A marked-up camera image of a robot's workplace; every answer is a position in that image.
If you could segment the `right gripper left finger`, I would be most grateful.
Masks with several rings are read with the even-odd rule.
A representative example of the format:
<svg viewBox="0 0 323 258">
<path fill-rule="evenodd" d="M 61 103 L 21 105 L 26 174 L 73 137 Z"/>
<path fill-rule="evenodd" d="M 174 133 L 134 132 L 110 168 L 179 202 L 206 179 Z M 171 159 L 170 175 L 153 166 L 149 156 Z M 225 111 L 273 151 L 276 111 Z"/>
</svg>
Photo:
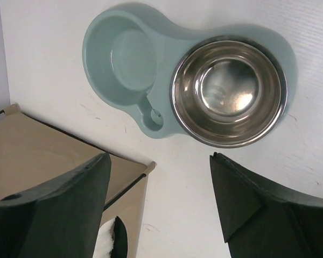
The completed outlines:
<svg viewBox="0 0 323 258">
<path fill-rule="evenodd" d="M 0 200 L 0 257 L 92 257 L 110 179 L 101 153 Z"/>
</svg>

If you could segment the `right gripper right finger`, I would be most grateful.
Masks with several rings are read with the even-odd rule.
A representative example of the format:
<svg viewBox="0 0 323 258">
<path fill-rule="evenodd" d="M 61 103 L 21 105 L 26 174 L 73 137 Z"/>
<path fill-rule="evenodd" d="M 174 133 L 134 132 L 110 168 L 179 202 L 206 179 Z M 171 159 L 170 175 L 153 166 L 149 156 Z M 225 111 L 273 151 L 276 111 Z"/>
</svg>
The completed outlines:
<svg viewBox="0 0 323 258">
<path fill-rule="evenodd" d="M 323 257 L 323 198 L 295 191 L 221 153 L 210 171 L 231 257 Z"/>
</svg>

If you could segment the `white fluffy cushion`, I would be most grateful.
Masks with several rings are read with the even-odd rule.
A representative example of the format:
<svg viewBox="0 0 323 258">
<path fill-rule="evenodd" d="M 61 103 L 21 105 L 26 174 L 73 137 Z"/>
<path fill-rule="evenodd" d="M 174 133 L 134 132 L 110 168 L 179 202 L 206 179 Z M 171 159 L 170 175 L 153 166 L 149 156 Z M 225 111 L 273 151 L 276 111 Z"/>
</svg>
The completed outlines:
<svg viewBox="0 0 323 258">
<path fill-rule="evenodd" d="M 93 258 L 110 258 L 114 247 L 115 218 L 104 223 L 100 228 L 96 239 Z"/>
</svg>

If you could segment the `beige pet tent fabric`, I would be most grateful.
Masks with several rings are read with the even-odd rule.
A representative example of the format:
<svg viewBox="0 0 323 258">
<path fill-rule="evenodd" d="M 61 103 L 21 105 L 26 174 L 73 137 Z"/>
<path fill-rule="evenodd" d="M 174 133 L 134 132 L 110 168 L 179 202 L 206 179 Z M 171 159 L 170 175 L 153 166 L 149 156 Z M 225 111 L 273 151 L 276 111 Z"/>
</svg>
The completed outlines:
<svg viewBox="0 0 323 258">
<path fill-rule="evenodd" d="M 111 159 L 105 204 L 133 182 L 139 181 L 110 208 L 102 212 L 100 227 L 115 218 L 111 257 L 135 257 L 142 226 L 149 165 L 110 154 L 49 124 L 22 113 L 16 104 L 0 115 L 0 200 L 69 172 L 93 157 L 107 153 Z"/>
</svg>

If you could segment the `steel pet bowl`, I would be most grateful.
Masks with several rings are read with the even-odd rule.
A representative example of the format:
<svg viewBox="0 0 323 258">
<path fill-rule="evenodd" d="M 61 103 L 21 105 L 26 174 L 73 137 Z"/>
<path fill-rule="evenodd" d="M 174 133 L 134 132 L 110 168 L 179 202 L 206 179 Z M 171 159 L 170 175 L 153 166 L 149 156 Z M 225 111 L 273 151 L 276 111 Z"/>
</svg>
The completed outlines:
<svg viewBox="0 0 323 258">
<path fill-rule="evenodd" d="M 172 111 L 184 131 L 219 148 L 250 145 L 270 133 L 287 102 L 287 80 L 268 48 L 222 35 L 192 46 L 170 83 Z"/>
</svg>

